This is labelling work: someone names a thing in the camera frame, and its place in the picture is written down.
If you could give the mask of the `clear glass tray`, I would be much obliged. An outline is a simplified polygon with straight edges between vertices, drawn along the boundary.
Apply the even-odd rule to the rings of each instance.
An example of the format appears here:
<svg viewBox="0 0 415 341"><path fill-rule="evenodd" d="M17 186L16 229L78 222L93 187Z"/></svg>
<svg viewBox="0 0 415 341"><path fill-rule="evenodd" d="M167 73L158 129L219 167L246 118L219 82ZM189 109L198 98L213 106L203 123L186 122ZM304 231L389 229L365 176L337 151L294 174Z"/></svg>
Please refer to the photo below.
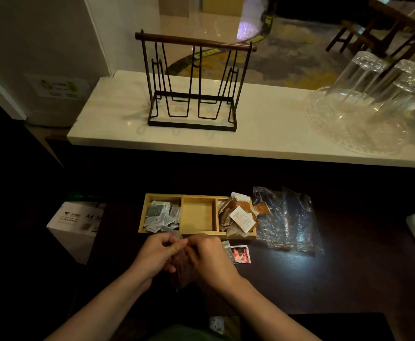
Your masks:
<svg viewBox="0 0 415 341"><path fill-rule="evenodd" d="M356 90L331 91L326 86L309 94L305 112L319 134L358 154L392 156L415 146L415 120L410 120L410 111L403 105L389 110L373 102L374 98Z"/></svg>

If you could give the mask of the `white paper box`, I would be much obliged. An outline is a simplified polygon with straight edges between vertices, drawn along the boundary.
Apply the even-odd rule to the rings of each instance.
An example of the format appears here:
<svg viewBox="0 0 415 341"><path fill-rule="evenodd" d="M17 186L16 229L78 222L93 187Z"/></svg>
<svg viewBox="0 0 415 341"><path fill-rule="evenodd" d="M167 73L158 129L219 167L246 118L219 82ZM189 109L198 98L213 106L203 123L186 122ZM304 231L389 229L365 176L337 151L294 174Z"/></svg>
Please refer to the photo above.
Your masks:
<svg viewBox="0 0 415 341"><path fill-rule="evenodd" d="M46 228L79 263L88 263L100 227L104 204L66 201L48 222Z"/></svg>

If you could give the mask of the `wooden chair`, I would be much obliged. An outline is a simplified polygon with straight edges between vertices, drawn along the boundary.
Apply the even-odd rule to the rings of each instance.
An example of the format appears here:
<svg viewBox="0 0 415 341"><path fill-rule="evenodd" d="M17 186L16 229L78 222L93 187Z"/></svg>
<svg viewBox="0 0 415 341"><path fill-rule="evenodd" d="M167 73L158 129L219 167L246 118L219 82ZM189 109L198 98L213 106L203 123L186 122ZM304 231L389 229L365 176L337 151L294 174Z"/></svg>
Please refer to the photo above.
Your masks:
<svg viewBox="0 0 415 341"><path fill-rule="evenodd" d="M415 0L369 0L374 15L371 21L362 27L358 23L343 20L341 29L326 47L341 43L340 53L346 49L357 54L370 51L379 58L391 62L391 68L401 60L409 60L415 55ZM403 44L388 54L388 50L399 32L407 30L410 34Z"/></svg>

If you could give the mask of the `clear plastic bag of packets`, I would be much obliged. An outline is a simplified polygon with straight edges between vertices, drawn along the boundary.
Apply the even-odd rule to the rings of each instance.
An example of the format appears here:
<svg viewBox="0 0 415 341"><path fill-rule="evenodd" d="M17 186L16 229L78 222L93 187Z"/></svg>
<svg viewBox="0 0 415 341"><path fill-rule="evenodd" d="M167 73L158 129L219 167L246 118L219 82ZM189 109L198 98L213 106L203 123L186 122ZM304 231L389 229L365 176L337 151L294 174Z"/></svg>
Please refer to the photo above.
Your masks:
<svg viewBox="0 0 415 341"><path fill-rule="evenodd" d="M170 272L171 283L174 286L176 292L180 292L188 285L196 282L199 278L199 273L194 268L190 257L186 253L186 246L180 250L177 254L168 258L163 267L164 270L172 266L175 268L174 272Z"/></svg>

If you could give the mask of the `person's right forearm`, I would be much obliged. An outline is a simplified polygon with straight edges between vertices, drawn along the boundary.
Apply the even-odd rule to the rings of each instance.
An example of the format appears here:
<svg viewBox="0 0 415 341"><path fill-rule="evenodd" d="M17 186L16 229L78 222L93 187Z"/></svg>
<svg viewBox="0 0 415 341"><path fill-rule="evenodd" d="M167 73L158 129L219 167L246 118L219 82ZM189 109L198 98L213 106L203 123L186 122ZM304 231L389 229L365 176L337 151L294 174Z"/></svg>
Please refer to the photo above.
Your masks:
<svg viewBox="0 0 415 341"><path fill-rule="evenodd" d="M239 276L220 290L264 341L321 341Z"/></svg>

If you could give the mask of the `single grey packet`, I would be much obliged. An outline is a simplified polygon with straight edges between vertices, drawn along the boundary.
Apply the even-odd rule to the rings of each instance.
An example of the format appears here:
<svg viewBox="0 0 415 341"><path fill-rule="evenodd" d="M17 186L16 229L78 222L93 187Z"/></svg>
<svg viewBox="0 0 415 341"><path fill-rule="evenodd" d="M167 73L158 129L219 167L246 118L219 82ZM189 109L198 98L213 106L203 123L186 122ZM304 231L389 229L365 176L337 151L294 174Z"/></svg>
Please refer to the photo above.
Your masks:
<svg viewBox="0 0 415 341"><path fill-rule="evenodd" d="M234 254L233 254L233 251L232 251L232 248L231 248L231 245L230 245L229 241L222 241L221 244L222 244L225 252L227 253L228 257L230 258L231 262L233 264L236 264L235 257L234 257Z"/></svg>

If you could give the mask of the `white cabinet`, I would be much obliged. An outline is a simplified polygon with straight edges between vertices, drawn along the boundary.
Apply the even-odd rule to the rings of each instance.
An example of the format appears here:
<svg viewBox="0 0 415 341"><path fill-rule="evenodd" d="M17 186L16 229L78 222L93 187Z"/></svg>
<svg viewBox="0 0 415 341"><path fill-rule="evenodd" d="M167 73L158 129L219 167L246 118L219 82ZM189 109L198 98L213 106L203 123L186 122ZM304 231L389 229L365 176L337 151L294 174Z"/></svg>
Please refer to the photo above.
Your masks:
<svg viewBox="0 0 415 341"><path fill-rule="evenodd" d="M109 75L87 0L0 0L0 85L31 124L72 126ZM36 78L74 80L79 93L44 96Z"/></svg>

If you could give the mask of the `pile of brown white packets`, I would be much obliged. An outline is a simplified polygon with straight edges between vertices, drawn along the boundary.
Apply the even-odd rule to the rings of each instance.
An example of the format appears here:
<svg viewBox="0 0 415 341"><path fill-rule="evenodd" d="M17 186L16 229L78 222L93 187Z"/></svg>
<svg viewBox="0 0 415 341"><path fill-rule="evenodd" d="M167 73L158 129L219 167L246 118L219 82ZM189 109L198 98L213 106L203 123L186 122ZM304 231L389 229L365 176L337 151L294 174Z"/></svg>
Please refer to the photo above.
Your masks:
<svg viewBox="0 0 415 341"><path fill-rule="evenodd" d="M216 209L218 229L228 239L256 238L259 212L251 197L232 192L217 199Z"/></svg>

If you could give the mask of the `clear drinking glass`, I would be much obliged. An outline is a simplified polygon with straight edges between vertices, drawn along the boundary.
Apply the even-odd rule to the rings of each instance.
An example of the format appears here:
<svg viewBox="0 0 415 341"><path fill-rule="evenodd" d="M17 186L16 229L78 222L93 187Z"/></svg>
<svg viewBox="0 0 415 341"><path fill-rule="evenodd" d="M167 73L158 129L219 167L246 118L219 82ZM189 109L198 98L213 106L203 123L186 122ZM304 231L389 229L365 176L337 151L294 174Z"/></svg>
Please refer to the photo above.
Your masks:
<svg viewBox="0 0 415 341"><path fill-rule="evenodd" d="M343 103L358 101L367 96L377 84L389 63L369 51L359 51L348 63L335 83L326 91L326 97Z"/></svg>
<svg viewBox="0 0 415 341"><path fill-rule="evenodd" d="M397 62L369 96L369 107L375 112L403 106L415 96L415 62L406 59Z"/></svg>

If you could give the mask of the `pile of grey packets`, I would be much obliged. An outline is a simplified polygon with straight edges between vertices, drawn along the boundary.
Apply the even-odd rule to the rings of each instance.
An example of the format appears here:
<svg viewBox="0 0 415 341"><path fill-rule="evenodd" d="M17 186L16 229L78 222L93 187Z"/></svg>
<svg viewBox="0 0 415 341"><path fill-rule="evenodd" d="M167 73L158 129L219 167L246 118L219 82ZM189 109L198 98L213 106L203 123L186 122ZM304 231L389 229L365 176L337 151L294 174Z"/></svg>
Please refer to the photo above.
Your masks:
<svg viewBox="0 0 415 341"><path fill-rule="evenodd" d="M153 200L146 211L143 229L152 233L166 229L178 230L182 207L169 201Z"/></svg>

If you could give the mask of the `person's green trousers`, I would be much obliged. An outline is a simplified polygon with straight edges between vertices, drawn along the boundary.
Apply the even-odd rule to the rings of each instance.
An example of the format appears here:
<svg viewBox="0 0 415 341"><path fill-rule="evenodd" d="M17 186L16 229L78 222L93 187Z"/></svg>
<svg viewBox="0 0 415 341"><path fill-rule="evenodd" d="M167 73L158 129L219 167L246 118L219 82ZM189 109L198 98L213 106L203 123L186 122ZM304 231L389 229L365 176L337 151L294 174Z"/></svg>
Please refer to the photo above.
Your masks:
<svg viewBox="0 0 415 341"><path fill-rule="evenodd" d="M211 329L198 329L185 325L173 325L162 329L146 341L231 341Z"/></svg>

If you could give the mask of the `empty clear plastic bag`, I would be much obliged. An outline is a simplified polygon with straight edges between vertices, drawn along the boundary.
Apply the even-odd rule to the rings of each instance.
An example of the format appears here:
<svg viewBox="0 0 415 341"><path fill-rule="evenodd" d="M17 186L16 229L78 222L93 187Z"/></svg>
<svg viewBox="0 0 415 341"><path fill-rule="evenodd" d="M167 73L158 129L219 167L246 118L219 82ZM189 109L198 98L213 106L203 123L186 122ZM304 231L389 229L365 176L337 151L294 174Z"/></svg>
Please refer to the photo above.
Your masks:
<svg viewBox="0 0 415 341"><path fill-rule="evenodd" d="M282 189L285 242L290 252L315 257L324 254L312 199L284 186Z"/></svg>
<svg viewBox="0 0 415 341"><path fill-rule="evenodd" d="M269 212L260 212L257 216L256 239L270 249L289 252L283 192L254 186L252 202L255 206L265 203L269 209Z"/></svg>

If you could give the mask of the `person's left hand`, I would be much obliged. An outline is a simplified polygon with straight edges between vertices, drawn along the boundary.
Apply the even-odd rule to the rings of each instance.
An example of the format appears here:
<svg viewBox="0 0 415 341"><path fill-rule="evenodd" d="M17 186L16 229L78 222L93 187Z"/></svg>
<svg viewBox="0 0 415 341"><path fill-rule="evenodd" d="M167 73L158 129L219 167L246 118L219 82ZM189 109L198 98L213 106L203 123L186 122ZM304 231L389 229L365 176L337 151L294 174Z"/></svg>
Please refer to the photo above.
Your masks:
<svg viewBox="0 0 415 341"><path fill-rule="evenodd" d="M165 262L172 257L166 256L166 247L182 239L173 233L156 233L147 238L131 266L132 271L140 278L141 282L152 280L160 271L164 270ZM174 272L175 268L170 266L164 271Z"/></svg>

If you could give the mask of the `person's left forearm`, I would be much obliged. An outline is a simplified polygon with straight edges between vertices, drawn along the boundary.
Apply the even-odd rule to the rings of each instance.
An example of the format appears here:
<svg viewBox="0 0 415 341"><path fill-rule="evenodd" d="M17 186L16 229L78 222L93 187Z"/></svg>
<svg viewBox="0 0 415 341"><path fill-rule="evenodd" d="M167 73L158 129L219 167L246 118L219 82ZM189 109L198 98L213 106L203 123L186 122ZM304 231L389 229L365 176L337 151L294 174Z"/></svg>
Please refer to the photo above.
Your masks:
<svg viewBox="0 0 415 341"><path fill-rule="evenodd" d="M132 266L44 341L108 341L152 278Z"/></svg>

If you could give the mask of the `person's right hand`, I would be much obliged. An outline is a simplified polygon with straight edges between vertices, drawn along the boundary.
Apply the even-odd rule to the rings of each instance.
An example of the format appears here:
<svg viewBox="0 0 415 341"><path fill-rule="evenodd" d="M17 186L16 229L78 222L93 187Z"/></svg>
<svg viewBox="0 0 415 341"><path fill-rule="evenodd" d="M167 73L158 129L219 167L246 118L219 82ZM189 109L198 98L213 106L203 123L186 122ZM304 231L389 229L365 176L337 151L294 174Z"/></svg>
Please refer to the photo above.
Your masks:
<svg viewBox="0 0 415 341"><path fill-rule="evenodd" d="M186 239L187 245L198 251L200 263L195 269L203 279L219 293L233 292L235 286L241 282L241 276L225 252L220 238L197 234Z"/></svg>

